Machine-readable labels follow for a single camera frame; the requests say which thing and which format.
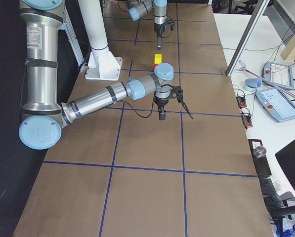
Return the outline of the reacher grabber stick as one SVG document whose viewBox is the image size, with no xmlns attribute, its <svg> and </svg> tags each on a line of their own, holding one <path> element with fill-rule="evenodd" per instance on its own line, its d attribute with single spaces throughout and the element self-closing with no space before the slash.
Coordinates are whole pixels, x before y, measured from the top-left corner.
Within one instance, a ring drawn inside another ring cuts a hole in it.
<svg viewBox="0 0 295 237">
<path fill-rule="evenodd" d="M 257 78 L 261 79 L 264 83 L 280 89 L 290 95 L 291 97 L 295 98 L 295 95 L 290 93 L 289 90 L 294 90 L 294 79 L 292 74 L 292 65 L 282 65 L 275 62 L 266 62 L 264 65 L 264 71 L 262 76 L 258 76 L 257 74 L 249 71 L 246 68 L 244 62 L 240 60 L 240 65 L 242 66 L 239 68 L 239 71 L 245 71 Z"/>
</svg>

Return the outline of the metal cylinder weight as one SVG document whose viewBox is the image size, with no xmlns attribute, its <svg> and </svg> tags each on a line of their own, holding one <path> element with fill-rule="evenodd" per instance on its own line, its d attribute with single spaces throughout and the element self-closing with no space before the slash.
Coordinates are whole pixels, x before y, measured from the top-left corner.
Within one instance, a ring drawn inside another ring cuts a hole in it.
<svg viewBox="0 0 295 237">
<path fill-rule="evenodd" d="M 261 158 L 266 155 L 266 148 L 263 146 L 257 146 L 253 149 L 253 156 L 256 158 Z"/>
</svg>

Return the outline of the white pedestal column with base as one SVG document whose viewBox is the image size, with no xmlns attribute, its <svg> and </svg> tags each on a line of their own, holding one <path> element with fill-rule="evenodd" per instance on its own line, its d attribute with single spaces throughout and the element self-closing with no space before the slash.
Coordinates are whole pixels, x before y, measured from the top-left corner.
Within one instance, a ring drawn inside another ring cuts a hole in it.
<svg viewBox="0 0 295 237">
<path fill-rule="evenodd" d="M 117 81 L 123 60 L 109 50 L 100 2 L 80 0 L 78 3 L 91 48 L 85 78 Z"/>
</svg>

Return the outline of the teach pendant tablet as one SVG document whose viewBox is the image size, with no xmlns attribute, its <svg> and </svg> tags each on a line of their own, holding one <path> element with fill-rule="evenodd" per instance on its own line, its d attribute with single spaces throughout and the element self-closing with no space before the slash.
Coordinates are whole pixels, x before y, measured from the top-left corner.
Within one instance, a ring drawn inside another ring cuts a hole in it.
<svg viewBox="0 0 295 237">
<path fill-rule="evenodd" d="M 262 76 L 286 89 L 294 89 L 293 72 L 291 66 L 285 66 L 275 62 L 266 62 L 263 67 Z"/>
<path fill-rule="evenodd" d="M 255 94 L 263 108 L 277 122 L 295 119 L 295 104 L 280 90 L 269 88 Z"/>
</svg>

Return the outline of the orange black connector block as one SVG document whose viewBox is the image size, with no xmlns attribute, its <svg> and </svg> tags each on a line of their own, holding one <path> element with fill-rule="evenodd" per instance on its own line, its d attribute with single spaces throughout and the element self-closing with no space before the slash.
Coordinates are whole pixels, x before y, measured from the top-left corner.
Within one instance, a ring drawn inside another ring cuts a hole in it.
<svg viewBox="0 0 295 237">
<path fill-rule="evenodd" d="M 236 100 L 237 100 L 239 108 L 246 108 L 247 107 L 245 96 L 237 96 Z"/>
</svg>

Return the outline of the black box under cylinder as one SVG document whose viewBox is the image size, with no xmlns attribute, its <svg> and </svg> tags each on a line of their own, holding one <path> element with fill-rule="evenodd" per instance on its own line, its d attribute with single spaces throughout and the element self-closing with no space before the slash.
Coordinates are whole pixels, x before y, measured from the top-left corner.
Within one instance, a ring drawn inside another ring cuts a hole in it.
<svg viewBox="0 0 295 237">
<path fill-rule="evenodd" d="M 257 175 L 259 178 L 269 178 L 272 173 L 266 158 L 266 151 L 262 151 L 262 154 L 258 154 L 256 152 L 256 155 L 253 153 L 254 150 L 259 147 L 259 146 L 263 146 L 263 143 L 261 140 L 259 139 L 248 139 L 248 143 L 250 146 L 250 150 L 251 150 L 251 154 L 252 154 L 252 158 L 253 158 L 253 162 L 254 162 L 254 166 L 257 172 Z"/>
</svg>

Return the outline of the near teach pendant tablet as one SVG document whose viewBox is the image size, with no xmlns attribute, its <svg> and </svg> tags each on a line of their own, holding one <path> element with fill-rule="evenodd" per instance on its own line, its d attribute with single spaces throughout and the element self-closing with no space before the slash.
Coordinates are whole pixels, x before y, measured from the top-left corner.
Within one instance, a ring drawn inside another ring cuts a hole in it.
<svg viewBox="0 0 295 237">
<path fill-rule="evenodd" d="M 295 119 L 295 104 L 280 90 L 269 88 L 255 94 L 263 108 L 277 122 Z"/>
</svg>

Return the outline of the aluminium frame post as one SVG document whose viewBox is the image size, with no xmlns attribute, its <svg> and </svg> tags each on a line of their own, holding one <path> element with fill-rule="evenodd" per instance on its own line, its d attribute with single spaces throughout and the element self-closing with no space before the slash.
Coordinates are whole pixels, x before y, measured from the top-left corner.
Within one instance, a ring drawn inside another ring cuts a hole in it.
<svg viewBox="0 0 295 237">
<path fill-rule="evenodd" d="M 256 26 L 259 22 L 259 19 L 261 18 L 265 9 L 267 8 L 269 2 L 270 2 L 270 0 L 259 0 L 258 1 L 257 6 L 255 7 L 255 10 L 253 11 L 253 13 L 250 17 L 250 20 L 244 30 L 244 33 L 239 41 L 239 44 L 234 52 L 234 55 L 230 61 L 230 64 L 228 65 L 228 68 L 226 70 L 226 75 L 228 77 L 232 76 L 232 74 L 235 70 L 235 66 L 239 62 L 241 55 L 242 55 L 250 37 L 252 36 L 252 34 L 254 32 L 254 29 L 256 28 Z"/>
</svg>

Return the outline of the yellow wooden block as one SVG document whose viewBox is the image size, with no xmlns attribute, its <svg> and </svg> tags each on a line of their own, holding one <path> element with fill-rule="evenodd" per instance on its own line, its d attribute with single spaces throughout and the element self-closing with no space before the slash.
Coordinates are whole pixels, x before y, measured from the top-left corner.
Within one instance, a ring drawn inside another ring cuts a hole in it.
<svg viewBox="0 0 295 237">
<path fill-rule="evenodd" d="M 154 54 L 154 64 L 162 63 L 162 54 Z"/>
</svg>

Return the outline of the far teach pendant tablet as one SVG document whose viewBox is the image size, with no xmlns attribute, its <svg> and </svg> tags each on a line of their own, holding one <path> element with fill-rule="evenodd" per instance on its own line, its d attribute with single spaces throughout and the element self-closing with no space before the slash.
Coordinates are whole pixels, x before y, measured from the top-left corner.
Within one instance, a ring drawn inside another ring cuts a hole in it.
<svg viewBox="0 0 295 237">
<path fill-rule="evenodd" d="M 294 89 L 293 72 L 291 66 L 285 66 L 275 62 L 266 62 L 263 67 L 262 76 L 286 89 Z"/>
</svg>

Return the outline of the blue cup on tape roll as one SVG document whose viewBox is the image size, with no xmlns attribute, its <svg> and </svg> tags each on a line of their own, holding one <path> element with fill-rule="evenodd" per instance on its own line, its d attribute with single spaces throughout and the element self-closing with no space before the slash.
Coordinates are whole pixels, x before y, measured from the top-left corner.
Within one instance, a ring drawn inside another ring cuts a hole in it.
<svg viewBox="0 0 295 237">
<path fill-rule="evenodd" d="M 261 78 L 248 78 L 244 81 L 244 89 L 246 91 L 258 90 L 262 85 Z"/>
</svg>

